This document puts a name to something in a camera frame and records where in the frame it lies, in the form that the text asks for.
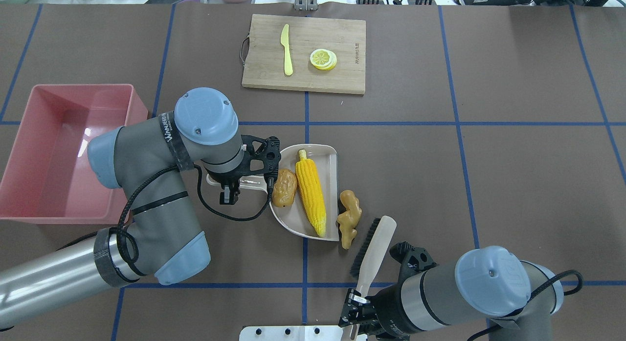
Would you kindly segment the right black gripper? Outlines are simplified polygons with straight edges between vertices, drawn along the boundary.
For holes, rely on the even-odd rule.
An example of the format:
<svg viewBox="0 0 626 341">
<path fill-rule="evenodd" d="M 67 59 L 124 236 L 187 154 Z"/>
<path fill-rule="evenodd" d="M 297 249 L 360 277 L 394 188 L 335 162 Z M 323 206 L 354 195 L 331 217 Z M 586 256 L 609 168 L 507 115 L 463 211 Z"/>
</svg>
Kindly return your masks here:
<svg viewBox="0 0 626 341">
<path fill-rule="evenodd" d="M 437 267 L 438 263 L 426 249 L 408 242 L 395 244 L 389 254 L 400 264 L 397 283 L 371 296 L 350 288 L 338 325 L 359 325 L 359 335 L 374 335 L 379 341 L 408 341 L 412 334 L 423 332 L 423 329 L 416 327 L 405 312 L 404 307 L 411 300 L 401 296 L 401 288 L 409 278 Z"/>
</svg>

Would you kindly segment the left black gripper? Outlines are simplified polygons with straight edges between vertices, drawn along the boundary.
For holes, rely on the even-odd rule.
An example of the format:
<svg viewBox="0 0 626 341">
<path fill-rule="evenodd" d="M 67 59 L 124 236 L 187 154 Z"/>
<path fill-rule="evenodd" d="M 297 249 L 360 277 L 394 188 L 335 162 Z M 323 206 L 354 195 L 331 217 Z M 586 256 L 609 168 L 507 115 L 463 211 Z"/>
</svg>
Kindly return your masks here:
<svg viewBox="0 0 626 341">
<path fill-rule="evenodd" d="M 275 136 L 242 136 L 242 160 L 225 173 L 208 172 L 208 182 L 221 186 L 220 205 L 235 205 L 241 188 L 273 190 L 279 176 L 280 140 Z"/>
</svg>

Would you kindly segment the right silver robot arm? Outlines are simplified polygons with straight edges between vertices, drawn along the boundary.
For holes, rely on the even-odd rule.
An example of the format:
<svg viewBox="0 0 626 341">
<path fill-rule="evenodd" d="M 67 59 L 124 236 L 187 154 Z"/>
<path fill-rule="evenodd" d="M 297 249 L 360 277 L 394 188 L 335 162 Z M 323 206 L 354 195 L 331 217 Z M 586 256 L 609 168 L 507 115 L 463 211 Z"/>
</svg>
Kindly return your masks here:
<svg viewBox="0 0 626 341">
<path fill-rule="evenodd" d="M 358 326 L 358 334 L 379 341 L 408 341 L 414 334 L 487 319 L 488 327 L 471 341 L 551 341 L 551 317 L 565 292 L 549 269 L 518 259 L 503 247 L 468 251 L 439 265 L 424 249 L 408 242 L 390 255 L 400 264 L 396 284 L 367 296 L 353 288 L 338 326 Z"/>
</svg>

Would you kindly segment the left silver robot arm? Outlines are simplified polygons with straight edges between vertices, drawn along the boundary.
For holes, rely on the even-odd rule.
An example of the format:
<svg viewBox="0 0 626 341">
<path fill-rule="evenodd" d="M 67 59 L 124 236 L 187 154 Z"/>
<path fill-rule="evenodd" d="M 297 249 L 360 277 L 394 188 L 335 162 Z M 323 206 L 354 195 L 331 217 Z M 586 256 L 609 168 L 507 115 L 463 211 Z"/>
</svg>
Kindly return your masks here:
<svg viewBox="0 0 626 341">
<path fill-rule="evenodd" d="M 211 256 L 182 173 L 197 170 L 201 199 L 206 170 L 222 205 L 236 203 L 241 178 L 263 175 L 269 205 L 281 156 L 277 137 L 242 135 L 230 100 L 207 87 L 184 93 L 170 112 L 96 136 L 87 154 L 98 181 L 125 194 L 118 222 L 3 271 L 2 331 L 144 276 L 171 285 L 198 274 Z"/>
</svg>

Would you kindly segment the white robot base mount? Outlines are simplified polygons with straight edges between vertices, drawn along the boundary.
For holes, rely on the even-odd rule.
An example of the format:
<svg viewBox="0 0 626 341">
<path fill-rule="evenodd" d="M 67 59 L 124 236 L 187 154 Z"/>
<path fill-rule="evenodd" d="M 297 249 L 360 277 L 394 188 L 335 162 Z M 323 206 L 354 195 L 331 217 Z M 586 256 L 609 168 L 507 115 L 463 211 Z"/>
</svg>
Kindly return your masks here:
<svg viewBox="0 0 626 341">
<path fill-rule="evenodd" d="M 348 328 L 337 325 L 248 326 L 240 341 L 350 341 Z"/>
</svg>

